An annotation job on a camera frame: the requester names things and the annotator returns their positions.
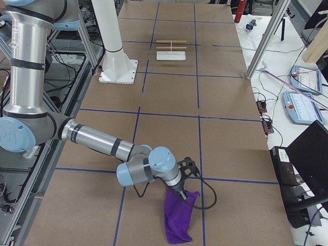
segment red cylinder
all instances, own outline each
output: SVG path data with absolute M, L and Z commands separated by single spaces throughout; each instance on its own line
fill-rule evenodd
M 246 6 L 246 0 L 240 0 L 238 9 L 236 12 L 236 16 L 235 16 L 235 23 L 240 22 L 240 18 L 242 16 L 242 14 L 244 13 L 245 6 Z

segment black monitor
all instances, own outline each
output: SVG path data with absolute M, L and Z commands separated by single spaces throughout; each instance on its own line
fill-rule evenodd
M 328 212 L 328 130 L 316 120 L 286 148 L 286 153 L 315 195 L 285 202 L 287 214 L 320 203 Z

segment wooden stick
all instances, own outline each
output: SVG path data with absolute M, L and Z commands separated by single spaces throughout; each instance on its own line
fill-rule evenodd
M 156 43 L 159 44 L 170 44 L 171 42 L 173 44 L 186 44 L 187 40 L 156 40 Z
M 328 22 L 318 32 L 317 36 L 311 42 L 310 46 L 303 53 L 303 59 L 306 63 L 316 63 L 322 54 L 328 49 Z
M 157 50 L 170 50 L 171 46 L 156 46 Z M 172 50 L 186 50 L 186 46 L 172 46 Z

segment purple cloth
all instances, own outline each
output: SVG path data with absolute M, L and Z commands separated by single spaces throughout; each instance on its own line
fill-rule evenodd
M 185 191 L 187 201 L 195 204 L 199 193 Z M 167 190 L 164 204 L 164 226 L 166 238 L 170 244 L 190 242 L 193 239 L 188 235 L 193 208 L 176 197 L 170 189 Z

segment computer screen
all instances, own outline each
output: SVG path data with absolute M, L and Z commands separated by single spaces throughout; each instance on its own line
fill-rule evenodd
M 328 130 L 318 120 L 301 133 L 286 152 L 316 196 L 328 192 Z M 328 202 L 322 205 L 328 212 Z

